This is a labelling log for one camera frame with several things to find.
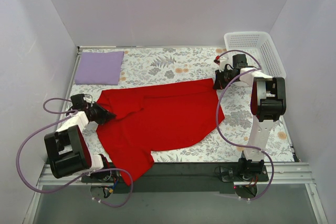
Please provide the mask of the white plastic basket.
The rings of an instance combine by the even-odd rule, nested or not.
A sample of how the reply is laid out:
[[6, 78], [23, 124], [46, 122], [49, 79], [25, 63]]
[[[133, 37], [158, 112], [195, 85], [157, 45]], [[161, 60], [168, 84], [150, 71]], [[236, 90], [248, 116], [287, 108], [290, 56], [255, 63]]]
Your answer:
[[241, 31], [226, 33], [224, 35], [226, 50], [229, 52], [223, 57], [227, 63], [233, 64], [233, 55], [239, 50], [250, 53], [246, 56], [250, 66], [261, 66], [264, 74], [273, 77], [286, 77], [286, 71], [279, 57], [278, 51], [271, 36], [263, 31]]

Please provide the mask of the red t shirt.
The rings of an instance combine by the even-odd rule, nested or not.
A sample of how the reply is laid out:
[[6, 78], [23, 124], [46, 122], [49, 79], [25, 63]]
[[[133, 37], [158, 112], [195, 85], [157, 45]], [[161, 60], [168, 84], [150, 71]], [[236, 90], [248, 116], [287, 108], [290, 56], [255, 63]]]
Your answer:
[[115, 114], [96, 133], [127, 185], [154, 164], [152, 151], [193, 146], [223, 121], [212, 79], [103, 90], [97, 103]]

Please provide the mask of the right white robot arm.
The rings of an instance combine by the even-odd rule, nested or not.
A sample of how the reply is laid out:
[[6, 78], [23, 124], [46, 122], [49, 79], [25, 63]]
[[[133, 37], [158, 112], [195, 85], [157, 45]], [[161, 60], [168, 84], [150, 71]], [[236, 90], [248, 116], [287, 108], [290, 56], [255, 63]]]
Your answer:
[[264, 74], [260, 63], [257, 66], [247, 63], [246, 56], [250, 56], [249, 53], [242, 50], [236, 52], [231, 64], [220, 60], [223, 54], [214, 59], [219, 69], [215, 71], [213, 89], [226, 91], [231, 84], [239, 81], [252, 88], [252, 129], [247, 145], [240, 146], [243, 148], [242, 157], [236, 166], [238, 175], [252, 176], [262, 173], [271, 128], [286, 111], [285, 79]]

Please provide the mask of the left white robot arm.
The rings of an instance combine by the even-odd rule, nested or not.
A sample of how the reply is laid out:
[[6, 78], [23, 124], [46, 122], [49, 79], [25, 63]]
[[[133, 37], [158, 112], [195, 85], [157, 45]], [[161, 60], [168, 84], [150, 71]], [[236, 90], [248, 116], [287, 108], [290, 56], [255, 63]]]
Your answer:
[[82, 132], [90, 122], [104, 125], [116, 115], [94, 102], [88, 94], [73, 95], [70, 101], [72, 106], [66, 112], [70, 118], [44, 137], [50, 168], [56, 178], [110, 167], [104, 155], [90, 153]]

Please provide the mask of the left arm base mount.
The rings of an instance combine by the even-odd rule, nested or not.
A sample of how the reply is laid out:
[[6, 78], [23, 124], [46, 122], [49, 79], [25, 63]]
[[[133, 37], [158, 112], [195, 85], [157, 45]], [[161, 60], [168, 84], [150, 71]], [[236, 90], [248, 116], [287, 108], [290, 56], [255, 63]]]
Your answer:
[[88, 175], [84, 175], [80, 181], [82, 183], [112, 183], [117, 180], [123, 181], [121, 173], [121, 169], [112, 165], [89, 173]]

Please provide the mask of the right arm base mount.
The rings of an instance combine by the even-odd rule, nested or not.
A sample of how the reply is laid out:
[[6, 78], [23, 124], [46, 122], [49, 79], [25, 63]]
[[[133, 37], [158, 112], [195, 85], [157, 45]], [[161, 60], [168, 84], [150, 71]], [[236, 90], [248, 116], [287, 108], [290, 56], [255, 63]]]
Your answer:
[[258, 183], [268, 182], [269, 176], [264, 168], [258, 173], [239, 173], [234, 166], [217, 166], [215, 175], [224, 183], [233, 184], [234, 193], [241, 198], [255, 198], [258, 194]]

